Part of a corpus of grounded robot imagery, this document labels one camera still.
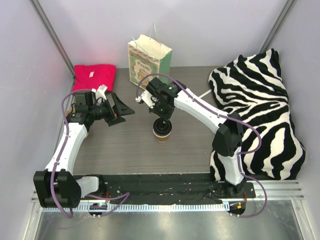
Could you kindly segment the black plastic cup lid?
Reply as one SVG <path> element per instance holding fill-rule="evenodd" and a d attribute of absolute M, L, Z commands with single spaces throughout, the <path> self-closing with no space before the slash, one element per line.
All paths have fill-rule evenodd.
<path fill-rule="evenodd" d="M 167 135 L 172 131 L 172 123 L 169 120 L 158 118 L 153 123 L 153 130 L 158 135 Z"/>

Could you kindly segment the brown paper coffee cup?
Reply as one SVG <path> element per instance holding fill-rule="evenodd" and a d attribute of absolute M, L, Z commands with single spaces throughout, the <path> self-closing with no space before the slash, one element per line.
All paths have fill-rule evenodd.
<path fill-rule="evenodd" d="M 156 140 L 158 142 L 164 143 L 164 142 L 166 142 L 168 140 L 171 132 L 169 131 L 169 132 L 165 132 L 165 133 L 159 133 L 159 132 L 154 130 L 153 134 L 154 134 L 154 136 L 155 136 L 155 138 L 156 138 Z"/>

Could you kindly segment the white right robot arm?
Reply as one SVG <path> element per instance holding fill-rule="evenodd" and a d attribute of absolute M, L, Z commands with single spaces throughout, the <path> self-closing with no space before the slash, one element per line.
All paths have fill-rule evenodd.
<path fill-rule="evenodd" d="M 244 131 L 238 113 L 219 110 L 196 96 L 184 84 L 178 81 L 166 84 L 157 77 L 148 83 L 136 101 L 146 103 L 149 111 L 163 121 L 169 122 L 174 110 L 179 109 L 207 126 L 214 134 L 212 148 L 224 166 L 226 193 L 233 198 L 243 193 L 246 180 L 238 157 Z"/>

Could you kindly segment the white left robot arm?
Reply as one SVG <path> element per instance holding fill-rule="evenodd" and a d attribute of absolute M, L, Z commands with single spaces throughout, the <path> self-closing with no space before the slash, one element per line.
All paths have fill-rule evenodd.
<path fill-rule="evenodd" d="M 36 171 L 33 183 L 43 208 L 76 208 L 87 195 L 100 200 L 107 192 L 101 175 L 89 174 L 76 179 L 75 161 L 81 144 L 95 121 L 104 120 L 108 126 L 125 122 L 125 116 L 135 111 L 124 104 L 116 93 L 111 105 L 104 89 L 81 89 L 70 113 L 64 116 L 64 130 L 55 153 L 44 170 Z"/>

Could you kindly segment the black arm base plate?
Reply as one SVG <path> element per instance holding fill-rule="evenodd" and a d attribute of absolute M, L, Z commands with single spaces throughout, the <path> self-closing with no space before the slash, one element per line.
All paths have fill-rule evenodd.
<path fill-rule="evenodd" d="M 254 199 L 253 183 L 246 182 L 241 193 L 230 194 L 223 181 L 209 173 L 100 175 L 100 189 L 92 194 L 114 198 L 129 192 L 126 205 L 205 205 L 222 200 Z"/>

